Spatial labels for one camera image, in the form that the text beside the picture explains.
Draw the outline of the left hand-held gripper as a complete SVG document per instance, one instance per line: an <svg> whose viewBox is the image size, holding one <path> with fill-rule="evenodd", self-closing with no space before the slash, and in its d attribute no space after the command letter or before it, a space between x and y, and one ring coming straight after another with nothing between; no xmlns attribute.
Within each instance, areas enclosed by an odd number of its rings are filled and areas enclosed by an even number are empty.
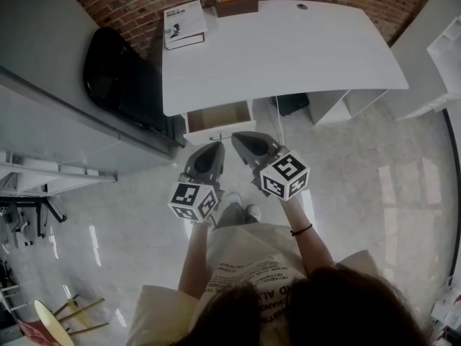
<svg viewBox="0 0 461 346"><path fill-rule="evenodd" d="M218 176L223 173L225 146L221 141L206 144L187 160L184 173L171 187L168 206L177 218L192 223L212 223L223 196L219 182L193 179L190 176Z"/></svg>

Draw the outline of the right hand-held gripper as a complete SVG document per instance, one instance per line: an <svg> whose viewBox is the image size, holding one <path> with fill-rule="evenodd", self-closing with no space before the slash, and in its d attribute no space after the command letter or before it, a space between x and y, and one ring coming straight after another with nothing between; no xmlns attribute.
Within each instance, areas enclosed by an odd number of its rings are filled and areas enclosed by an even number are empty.
<svg viewBox="0 0 461 346"><path fill-rule="evenodd" d="M270 135L256 131L235 132L231 143L244 164L261 164L255 170L253 183L266 196L288 201L307 186L308 164L299 153L280 146ZM262 164L265 156L270 157Z"/></svg>

